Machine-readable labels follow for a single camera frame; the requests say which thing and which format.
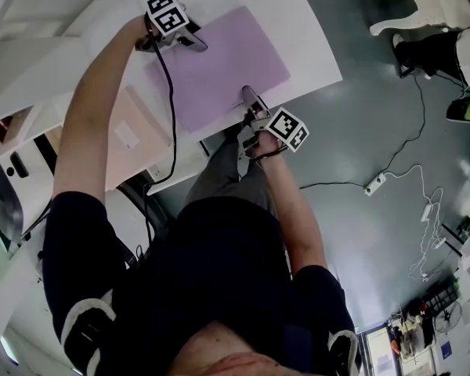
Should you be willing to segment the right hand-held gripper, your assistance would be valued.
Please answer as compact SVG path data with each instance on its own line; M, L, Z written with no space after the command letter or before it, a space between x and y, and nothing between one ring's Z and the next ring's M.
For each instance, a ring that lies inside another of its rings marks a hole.
M283 107L272 114L249 85L242 88L242 98L248 111L242 122L243 128L237 136L240 155L249 159L264 159L285 150L295 153L309 136L306 125ZM253 158L252 149L258 142L258 133L261 131L270 132L277 137L281 143L280 149L267 156Z

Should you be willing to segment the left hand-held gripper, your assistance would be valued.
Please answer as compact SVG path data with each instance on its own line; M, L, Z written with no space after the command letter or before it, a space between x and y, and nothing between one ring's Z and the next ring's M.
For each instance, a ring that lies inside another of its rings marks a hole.
M155 51L153 42L160 48L174 41L194 52L205 52L208 49L208 46L194 35L201 27L188 19L185 10L176 0L147 0L146 7L148 51Z

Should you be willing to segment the person's right hand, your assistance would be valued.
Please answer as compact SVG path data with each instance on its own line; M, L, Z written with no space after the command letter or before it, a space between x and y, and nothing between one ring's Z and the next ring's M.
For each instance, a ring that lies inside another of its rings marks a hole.
M252 157L267 156L274 151L278 151L280 145L280 140L273 134L267 131L261 131L258 133L258 142L253 146Z

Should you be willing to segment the person's left hand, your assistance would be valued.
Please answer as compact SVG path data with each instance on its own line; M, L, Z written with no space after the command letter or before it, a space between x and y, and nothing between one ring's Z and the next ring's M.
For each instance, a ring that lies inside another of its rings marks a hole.
M147 14L144 15L144 25L146 34L139 38L135 43L135 50L140 52L155 52L154 31L152 22Z

